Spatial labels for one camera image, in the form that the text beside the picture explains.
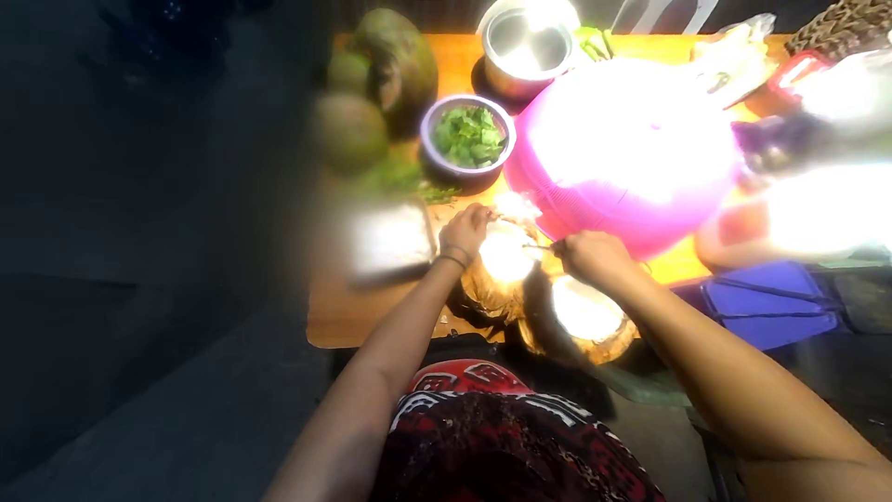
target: pink colander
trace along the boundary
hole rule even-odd
[[[734,186],[742,155],[722,110],[672,66],[614,59],[576,69],[515,120],[508,185],[552,239],[619,237],[648,259],[695,230]]]

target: bracelet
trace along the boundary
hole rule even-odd
[[[458,251],[461,251],[462,253],[465,254],[465,256],[466,256],[468,259],[470,259],[471,254],[468,253],[467,251],[465,251],[464,249],[462,249],[461,247],[456,246],[455,244],[446,244],[445,246],[443,246],[443,247],[440,249],[440,252],[442,253],[443,251],[449,249],[450,247],[455,248],[455,249],[457,249]]]
[[[456,257],[455,257],[455,256],[449,256],[449,255],[438,255],[438,256],[437,256],[437,257],[436,257],[436,260],[439,260],[439,259],[441,259],[441,258],[445,258],[445,259],[447,259],[447,260],[452,260],[452,261],[453,261],[453,262],[455,262],[455,263],[457,263],[457,264],[458,264],[458,266],[460,266],[460,267],[461,267],[461,270],[462,270],[462,271],[465,271],[465,270],[467,270],[467,265],[465,265],[465,264],[463,264],[463,263],[461,263],[461,260],[459,260],[459,259],[458,259],[458,258],[456,258]]]

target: coconut flesh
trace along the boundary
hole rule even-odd
[[[615,301],[569,275],[551,286],[551,300],[561,327],[572,337],[594,343],[610,339],[625,317]]]
[[[523,228],[504,220],[488,223],[486,240],[480,246],[483,268],[503,284],[523,280],[542,259],[541,249],[524,244],[535,246],[536,241]]]

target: blue container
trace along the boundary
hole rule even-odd
[[[833,330],[842,310],[802,264],[789,261],[723,273],[673,291],[759,350]]]

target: hand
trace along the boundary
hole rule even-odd
[[[604,232],[583,230],[551,245],[564,263],[564,272],[605,293],[619,293],[626,280],[641,268],[629,257],[623,241]]]
[[[477,203],[459,211],[440,230],[440,254],[452,256],[465,266],[470,265],[486,238],[486,224],[492,217],[489,207]]]

